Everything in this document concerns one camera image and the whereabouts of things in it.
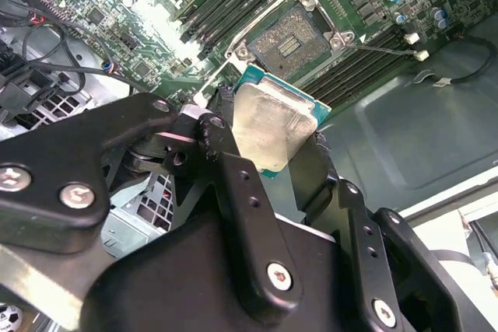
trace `chip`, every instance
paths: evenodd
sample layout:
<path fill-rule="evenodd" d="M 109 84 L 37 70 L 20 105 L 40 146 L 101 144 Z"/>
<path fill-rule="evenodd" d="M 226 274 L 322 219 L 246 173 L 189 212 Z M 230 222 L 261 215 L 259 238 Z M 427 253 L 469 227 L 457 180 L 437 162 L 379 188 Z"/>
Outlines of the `chip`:
<path fill-rule="evenodd" d="M 373 23 L 376 23 L 378 20 L 379 20 L 379 15 L 376 13 L 372 13 L 370 16 L 366 17 L 363 21 L 367 26 L 370 26 Z"/>
<path fill-rule="evenodd" d="M 88 20 L 95 25 L 100 25 L 103 19 L 105 19 L 105 16 L 97 8 L 92 9 L 88 15 Z"/>
<path fill-rule="evenodd" d="M 126 47 L 128 47 L 130 51 L 133 51 L 139 46 L 135 38 L 132 37 L 129 33 L 122 34 L 119 39 L 124 43 Z"/>
<path fill-rule="evenodd" d="M 370 3 L 365 4 L 363 7 L 358 9 L 358 13 L 360 16 L 365 17 L 371 14 L 374 11 L 374 7 Z"/>
<path fill-rule="evenodd" d="M 412 19 L 411 21 L 408 21 L 405 25 L 403 25 L 403 32 L 405 34 L 418 33 L 419 31 L 419 23 L 415 19 Z"/>
<path fill-rule="evenodd" d="M 301 4 L 263 30 L 247 49 L 281 79 L 292 78 L 306 64 L 330 54 L 330 45 Z"/>
<path fill-rule="evenodd" d="M 137 66 L 135 66 L 135 72 L 141 77 L 145 77 L 150 73 L 150 68 L 145 62 L 142 61 Z"/>
<path fill-rule="evenodd" d="M 366 0 L 352 0 L 352 3 L 355 5 L 355 7 L 360 7 L 361 5 L 366 3 Z"/>
<path fill-rule="evenodd" d="M 403 5 L 403 6 L 399 9 L 399 12 L 400 12 L 402 15 L 409 15 L 410 13 L 412 13 L 412 7 L 410 6 L 410 4 Z"/>
<path fill-rule="evenodd" d="M 178 93 L 177 99 L 178 99 L 178 101 L 179 101 L 180 103 L 185 104 L 185 103 L 187 102 L 187 100 L 188 100 L 188 96 L 187 96 L 187 94 L 186 94 L 186 93 L 184 93 L 183 91 L 180 91 L 180 92 Z"/>

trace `silver screw head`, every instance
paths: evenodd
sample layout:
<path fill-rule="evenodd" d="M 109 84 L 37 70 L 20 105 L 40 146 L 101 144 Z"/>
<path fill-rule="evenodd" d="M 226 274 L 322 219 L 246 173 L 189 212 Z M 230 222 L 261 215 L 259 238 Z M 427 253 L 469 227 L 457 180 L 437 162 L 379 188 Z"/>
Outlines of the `silver screw head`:
<path fill-rule="evenodd" d="M 341 41 L 337 38 L 332 38 L 332 40 L 330 41 L 330 45 L 332 47 L 332 50 L 334 51 L 339 50 L 342 47 Z"/>
<path fill-rule="evenodd" d="M 209 121 L 218 128 L 225 128 L 225 124 L 223 123 L 221 118 L 211 117 L 211 118 L 209 118 Z"/>
<path fill-rule="evenodd" d="M 249 51 L 247 50 L 247 48 L 241 48 L 237 51 L 237 55 L 239 56 L 239 58 L 246 58 L 249 55 Z"/>
<path fill-rule="evenodd" d="M 0 190 L 19 192 L 31 184 L 31 175 L 20 167 L 10 166 L 0 169 Z"/>
<path fill-rule="evenodd" d="M 280 291 L 288 291 L 293 285 L 290 273 L 281 264 L 272 263 L 266 270 L 273 286 Z"/>
<path fill-rule="evenodd" d="M 388 304 L 381 299 L 373 301 L 373 310 L 378 318 L 389 328 L 394 328 L 396 325 L 396 317 Z"/>
<path fill-rule="evenodd" d="M 157 110 L 160 110 L 161 112 L 164 112 L 164 113 L 168 113 L 170 111 L 170 107 L 168 106 L 168 103 L 166 101 L 156 100 L 153 103 L 153 106 Z"/>
<path fill-rule="evenodd" d="M 71 209 L 85 209 L 95 201 L 93 191 L 82 184 L 69 184 L 62 188 L 59 197 L 62 204 Z"/>
<path fill-rule="evenodd" d="M 358 193 L 358 188 L 356 188 L 356 186 L 353 184 L 353 183 L 350 183 L 348 182 L 347 183 L 347 186 L 348 186 L 348 189 L 354 193 L 354 194 L 357 194 Z"/>

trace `green pcb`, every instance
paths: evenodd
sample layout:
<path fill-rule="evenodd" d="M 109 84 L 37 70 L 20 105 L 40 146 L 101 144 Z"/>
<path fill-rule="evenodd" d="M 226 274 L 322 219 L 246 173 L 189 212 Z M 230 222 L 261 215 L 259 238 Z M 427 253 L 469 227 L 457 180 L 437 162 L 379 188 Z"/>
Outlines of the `green pcb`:
<path fill-rule="evenodd" d="M 233 35 L 275 0 L 268 0 L 224 36 L 208 58 L 197 56 L 202 45 L 181 42 L 185 26 L 182 16 L 206 0 L 44 0 L 67 20 L 85 23 L 113 51 L 119 72 L 135 79 L 147 90 L 183 103 L 208 81 L 225 61 L 224 52 Z M 368 43 L 399 21 L 415 24 L 424 43 L 436 50 L 447 40 L 451 23 L 463 27 L 475 25 L 494 12 L 495 0 L 319 0 L 339 30 L 353 31 L 356 38 Z M 275 22 L 296 3 L 289 0 L 251 32 L 253 38 Z M 443 9 L 445 24 L 434 16 Z M 92 40 L 85 39 L 95 51 L 102 51 Z M 328 66 L 340 64 L 342 58 L 330 54 L 306 63 L 289 81 L 312 80 Z M 226 69 L 223 75 L 232 83 L 237 70 Z"/>

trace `white connector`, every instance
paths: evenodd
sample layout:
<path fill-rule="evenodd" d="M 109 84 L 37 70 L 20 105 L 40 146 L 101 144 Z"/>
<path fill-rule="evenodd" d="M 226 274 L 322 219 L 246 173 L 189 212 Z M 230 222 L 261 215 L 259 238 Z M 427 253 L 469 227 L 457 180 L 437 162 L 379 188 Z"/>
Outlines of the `white connector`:
<path fill-rule="evenodd" d="M 429 54 L 429 51 L 428 50 L 423 50 L 423 51 L 418 51 L 416 54 L 414 54 L 413 56 L 415 56 L 415 58 L 418 60 L 418 61 L 425 61 L 429 58 L 430 54 Z"/>
<path fill-rule="evenodd" d="M 498 289 L 498 265 L 493 260 L 493 256 L 491 256 L 491 253 L 484 252 L 482 254 L 482 257 L 484 258 L 486 271 L 488 271 L 488 275 L 491 279 L 491 282 L 493 283 L 493 287 L 495 287 L 495 289 Z"/>
<path fill-rule="evenodd" d="M 209 102 L 204 97 L 204 95 L 202 95 L 202 91 L 201 91 L 201 92 L 198 92 L 194 95 L 194 103 L 196 103 L 198 107 L 205 109 L 205 108 L 207 108 Z"/>
<path fill-rule="evenodd" d="M 406 43 L 413 45 L 420 40 L 420 35 L 418 33 L 411 33 L 405 35 Z"/>

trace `black metal arm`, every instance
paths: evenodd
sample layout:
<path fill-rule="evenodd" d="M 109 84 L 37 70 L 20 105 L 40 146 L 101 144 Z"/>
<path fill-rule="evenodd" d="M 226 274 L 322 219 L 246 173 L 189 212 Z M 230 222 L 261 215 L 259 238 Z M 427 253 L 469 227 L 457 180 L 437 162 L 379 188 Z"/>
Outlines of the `black metal arm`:
<path fill-rule="evenodd" d="M 30 176 L 4 180 L 0 243 L 61 255 L 93 245 L 109 190 L 175 176 L 175 230 L 101 275 L 83 332 L 493 330 L 399 215 L 367 211 L 320 135 L 289 167 L 306 223 L 335 242 L 275 218 L 223 118 L 151 94 L 0 143 L 0 166 Z"/>

